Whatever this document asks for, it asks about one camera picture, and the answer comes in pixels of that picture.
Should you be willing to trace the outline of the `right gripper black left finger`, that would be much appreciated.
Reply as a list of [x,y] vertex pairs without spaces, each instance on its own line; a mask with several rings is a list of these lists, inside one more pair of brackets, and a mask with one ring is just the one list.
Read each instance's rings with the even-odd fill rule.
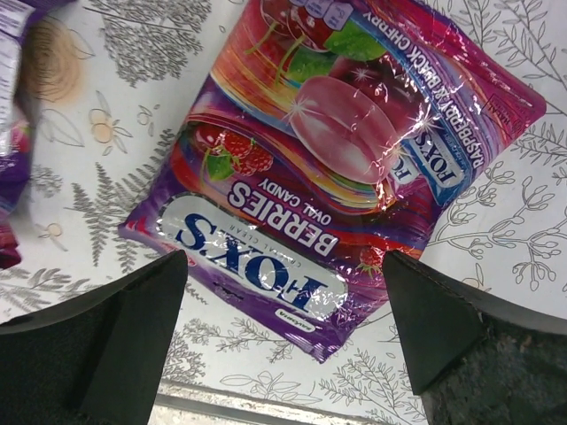
[[1,326],[3,424],[146,424],[188,277],[174,251]]

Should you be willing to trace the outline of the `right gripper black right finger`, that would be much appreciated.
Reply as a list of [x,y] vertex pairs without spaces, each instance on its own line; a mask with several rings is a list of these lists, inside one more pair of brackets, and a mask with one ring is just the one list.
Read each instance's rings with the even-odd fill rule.
[[383,273],[412,391],[430,424],[564,424],[566,321],[400,251]]

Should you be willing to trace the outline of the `purple white candy bag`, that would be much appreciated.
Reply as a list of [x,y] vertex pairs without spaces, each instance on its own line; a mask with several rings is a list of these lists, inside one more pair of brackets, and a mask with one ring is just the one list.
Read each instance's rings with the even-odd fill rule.
[[79,58],[68,28],[49,16],[67,1],[1,3],[1,268],[20,263],[8,216],[30,177],[32,131],[17,101],[19,86],[57,102],[79,79]]

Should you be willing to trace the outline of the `purple Fox's berries bag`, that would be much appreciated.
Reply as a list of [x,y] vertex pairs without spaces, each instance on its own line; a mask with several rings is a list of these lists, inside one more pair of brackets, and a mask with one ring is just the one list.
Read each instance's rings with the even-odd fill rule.
[[319,361],[546,103],[420,1],[251,1],[120,235]]

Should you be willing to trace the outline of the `aluminium front rail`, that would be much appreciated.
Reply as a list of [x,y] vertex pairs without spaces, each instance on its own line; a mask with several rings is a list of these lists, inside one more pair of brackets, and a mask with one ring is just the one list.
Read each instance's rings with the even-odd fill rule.
[[225,390],[164,380],[150,424],[344,424],[373,421],[312,408],[265,401]]

